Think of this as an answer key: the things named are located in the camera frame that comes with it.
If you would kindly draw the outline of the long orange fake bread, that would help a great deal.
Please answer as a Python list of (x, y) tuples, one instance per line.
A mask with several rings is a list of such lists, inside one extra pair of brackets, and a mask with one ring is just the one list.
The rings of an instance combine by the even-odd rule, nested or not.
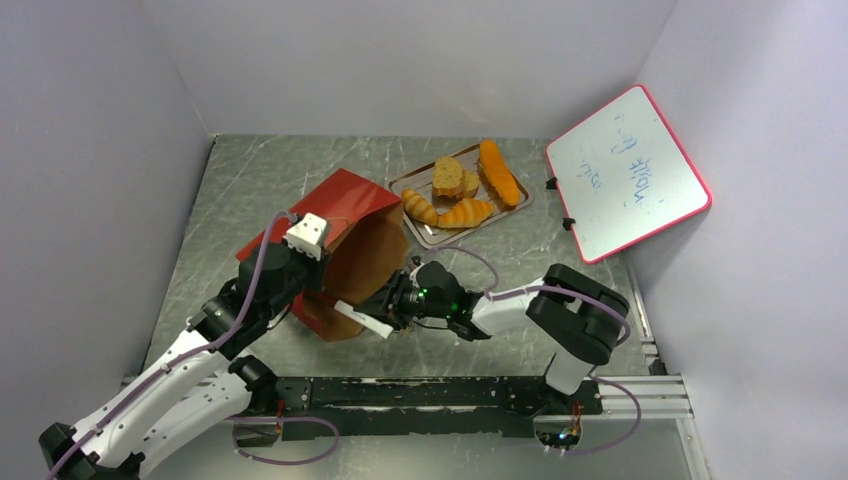
[(494, 140), (480, 142), (479, 166), (500, 202), (507, 207), (516, 207), (521, 201), (521, 191)]

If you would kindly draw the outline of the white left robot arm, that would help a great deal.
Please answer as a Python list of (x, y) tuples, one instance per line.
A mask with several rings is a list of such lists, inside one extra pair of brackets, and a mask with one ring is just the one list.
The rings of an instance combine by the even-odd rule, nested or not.
[(269, 323), (322, 280), (320, 240), (262, 241), (170, 347), (113, 399), (39, 446), (51, 479), (142, 479), (176, 450), (232, 416), (273, 409), (277, 375), (250, 352)]

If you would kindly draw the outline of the round fake bread slice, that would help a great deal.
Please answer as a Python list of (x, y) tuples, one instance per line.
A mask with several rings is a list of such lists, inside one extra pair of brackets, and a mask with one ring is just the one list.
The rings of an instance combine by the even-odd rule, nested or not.
[(474, 198), (480, 188), (479, 175), (470, 170), (463, 172), (463, 192), (462, 198)]

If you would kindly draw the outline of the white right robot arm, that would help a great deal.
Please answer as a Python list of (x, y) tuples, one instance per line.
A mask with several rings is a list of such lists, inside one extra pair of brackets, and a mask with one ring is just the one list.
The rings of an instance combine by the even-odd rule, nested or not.
[(444, 320), (447, 330), (469, 342), (537, 327), (557, 345), (539, 389), (542, 406), (553, 414), (576, 403), (583, 379), (608, 364), (630, 335), (628, 301), (563, 264), (551, 265), (524, 286), (475, 292), (441, 263), (430, 261), (410, 272), (396, 271), (357, 306), (337, 301), (334, 308), (384, 338), (426, 318)]

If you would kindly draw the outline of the small striped fake bread roll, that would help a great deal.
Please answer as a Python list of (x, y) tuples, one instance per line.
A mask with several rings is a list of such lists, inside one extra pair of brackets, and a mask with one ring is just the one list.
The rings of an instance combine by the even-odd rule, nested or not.
[(406, 214), (424, 225), (437, 227), (440, 215), (435, 207), (418, 191), (404, 189), (401, 200)]

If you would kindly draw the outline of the metal tongs white handle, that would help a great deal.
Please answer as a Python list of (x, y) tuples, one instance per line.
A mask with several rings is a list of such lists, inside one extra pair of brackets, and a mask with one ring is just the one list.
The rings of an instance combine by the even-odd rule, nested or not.
[(350, 304), (342, 300), (338, 300), (335, 303), (334, 309), (337, 312), (341, 313), (343, 316), (354, 320), (366, 329), (373, 331), (384, 339), (388, 339), (389, 336), (394, 332), (394, 329), (391, 325), (381, 322), (367, 314), (355, 311)]

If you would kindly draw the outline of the fake bread piece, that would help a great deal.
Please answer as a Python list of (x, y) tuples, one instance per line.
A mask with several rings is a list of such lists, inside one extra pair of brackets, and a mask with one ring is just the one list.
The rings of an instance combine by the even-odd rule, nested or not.
[(440, 197), (461, 197), (465, 192), (464, 176), (465, 170), (456, 158), (439, 158), (433, 166), (432, 193)]

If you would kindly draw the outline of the red paper bag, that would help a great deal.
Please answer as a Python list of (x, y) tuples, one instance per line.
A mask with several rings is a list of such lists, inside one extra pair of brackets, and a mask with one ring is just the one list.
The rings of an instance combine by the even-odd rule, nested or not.
[(326, 342), (353, 338), (363, 330), (334, 309), (341, 300), (357, 306), (382, 288), (405, 263), (400, 198), (346, 169), (338, 169), (290, 209), (328, 221), (329, 261), (319, 290), (290, 303), (292, 312)]

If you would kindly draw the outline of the fake croissant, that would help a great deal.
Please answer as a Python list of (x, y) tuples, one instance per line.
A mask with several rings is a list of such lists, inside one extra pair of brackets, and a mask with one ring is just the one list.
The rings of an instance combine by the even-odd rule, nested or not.
[(440, 215), (438, 227), (443, 229), (475, 228), (488, 219), (494, 210), (495, 205), (490, 202), (464, 198)]

